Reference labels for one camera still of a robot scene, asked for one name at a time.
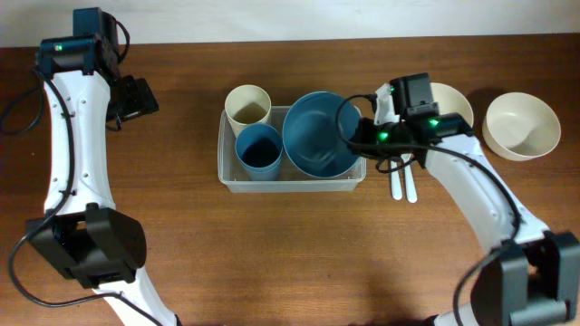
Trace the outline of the beige bowl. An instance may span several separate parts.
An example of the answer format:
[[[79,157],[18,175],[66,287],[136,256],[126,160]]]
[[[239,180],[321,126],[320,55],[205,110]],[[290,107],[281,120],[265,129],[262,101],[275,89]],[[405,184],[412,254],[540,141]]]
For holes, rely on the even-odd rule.
[[[474,112],[468,99],[455,88],[439,83],[430,84],[433,99],[439,104],[440,115],[458,113],[470,127],[474,124]]]
[[[527,161],[553,151],[562,130],[558,117],[544,101],[523,92],[510,92],[489,104],[482,134],[488,147],[500,157]]]

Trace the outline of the white plastic fork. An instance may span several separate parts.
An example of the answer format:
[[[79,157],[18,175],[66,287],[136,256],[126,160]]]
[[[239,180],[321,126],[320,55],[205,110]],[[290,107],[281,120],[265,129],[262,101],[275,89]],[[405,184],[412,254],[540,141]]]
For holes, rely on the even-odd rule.
[[[402,188],[401,188],[401,181],[400,181],[400,175],[399,175],[399,170],[398,170],[398,164],[397,164],[396,160],[390,161],[390,168],[391,168],[390,178],[391,178],[392,198],[395,200],[401,200],[402,199]]]

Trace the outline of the white plastic spoon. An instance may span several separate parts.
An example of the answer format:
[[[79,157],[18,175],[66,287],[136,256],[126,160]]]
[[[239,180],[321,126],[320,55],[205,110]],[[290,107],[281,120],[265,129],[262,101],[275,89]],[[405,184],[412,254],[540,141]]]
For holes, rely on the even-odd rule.
[[[405,167],[403,169],[405,194],[410,203],[416,203],[418,200],[417,191],[414,183],[414,178],[411,171],[411,154],[403,154],[401,156]]]

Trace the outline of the blue bowl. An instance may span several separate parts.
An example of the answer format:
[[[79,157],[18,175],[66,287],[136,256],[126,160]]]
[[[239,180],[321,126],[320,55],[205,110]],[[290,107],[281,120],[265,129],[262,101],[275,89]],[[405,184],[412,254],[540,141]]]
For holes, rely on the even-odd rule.
[[[286,113],[282,138],[292,163],[311,177],[338,177],[349,171],[359,157],[339,138],[354,135],[360,111],[344,97],[329,91],[306,94]]]

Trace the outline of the blue cup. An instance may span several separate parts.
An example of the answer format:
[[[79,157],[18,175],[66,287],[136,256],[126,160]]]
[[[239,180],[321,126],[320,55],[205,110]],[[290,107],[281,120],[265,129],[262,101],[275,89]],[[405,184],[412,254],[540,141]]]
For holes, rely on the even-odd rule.
[[[280,176],[282,159],[278,159],[272,164],[261,168],[252,167],[244,161],[241,162],[241,165],[252,181],[274,181]]]
[[[252,124],[237,136],[235,152],[242,165],[250,171],[267,171],[281,162],[282,137],[268,124]]]

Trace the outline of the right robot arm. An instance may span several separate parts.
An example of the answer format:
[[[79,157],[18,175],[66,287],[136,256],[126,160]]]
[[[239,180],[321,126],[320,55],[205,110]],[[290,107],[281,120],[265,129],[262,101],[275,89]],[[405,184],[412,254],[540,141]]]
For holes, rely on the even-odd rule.
[[[404,155],[448,191],[485,255],[460,279],[450,312],[428,325],[557,325],[578,311],[579,241],[554,233],[517,200],[458,113],[440,114],[430,76],[403,76],[364,97],[373,118],[344,137],[348,149],[378,163]]]

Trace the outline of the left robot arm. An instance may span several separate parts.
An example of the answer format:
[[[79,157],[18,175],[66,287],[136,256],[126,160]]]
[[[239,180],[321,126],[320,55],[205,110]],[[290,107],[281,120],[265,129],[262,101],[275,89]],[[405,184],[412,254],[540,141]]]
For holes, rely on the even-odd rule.
[[[107,170],[106,129],[158,110],[142,79],[122,76],[125,30],[99,7],[76,9],[73,34],[45,39],[36,54],[51,114],[51,180],[44,216],[25,241],[63,278],[104,299],[126,325],[178,325],[145,269],[139,221],[116,209]]]

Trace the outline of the clear plastic storage container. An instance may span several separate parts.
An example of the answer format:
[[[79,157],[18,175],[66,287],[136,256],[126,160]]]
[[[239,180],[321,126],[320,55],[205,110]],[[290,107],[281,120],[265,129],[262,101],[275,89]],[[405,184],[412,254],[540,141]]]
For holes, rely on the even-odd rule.
[[[220,117],[217,141],[218,179],[232,193],[294,193],[353,191],[366,177],[366,160],[359,158],[339,177],[315,178],[296,168],[283,155],[280,174],[274,181],[252,181],[235,152],[236,137],[228,122],[226,111]]]

